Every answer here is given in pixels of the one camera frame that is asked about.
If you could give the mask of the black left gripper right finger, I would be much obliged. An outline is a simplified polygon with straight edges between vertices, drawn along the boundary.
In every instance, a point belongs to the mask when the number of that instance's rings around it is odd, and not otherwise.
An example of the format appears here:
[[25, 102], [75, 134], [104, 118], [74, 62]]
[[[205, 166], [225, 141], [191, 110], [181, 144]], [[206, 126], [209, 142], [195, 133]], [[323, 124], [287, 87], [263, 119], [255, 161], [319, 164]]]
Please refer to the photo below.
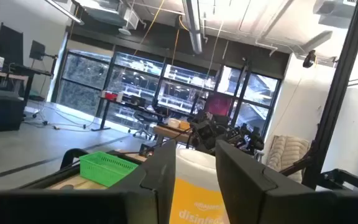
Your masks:
[[216, 171], [231, 223], [313, 223], [312, 190], [263, 165], [229, 143], [216, 142]]

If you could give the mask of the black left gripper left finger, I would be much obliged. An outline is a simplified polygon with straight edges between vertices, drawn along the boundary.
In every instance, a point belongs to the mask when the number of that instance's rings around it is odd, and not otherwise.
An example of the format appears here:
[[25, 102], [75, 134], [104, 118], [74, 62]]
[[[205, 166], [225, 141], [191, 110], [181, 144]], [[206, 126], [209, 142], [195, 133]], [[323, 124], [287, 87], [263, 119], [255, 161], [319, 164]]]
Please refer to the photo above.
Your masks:
[[153, 156], [108, 188], [114, 195], [109, 223], [170, 222], [176, 169], [176, 142], [167, 141]]

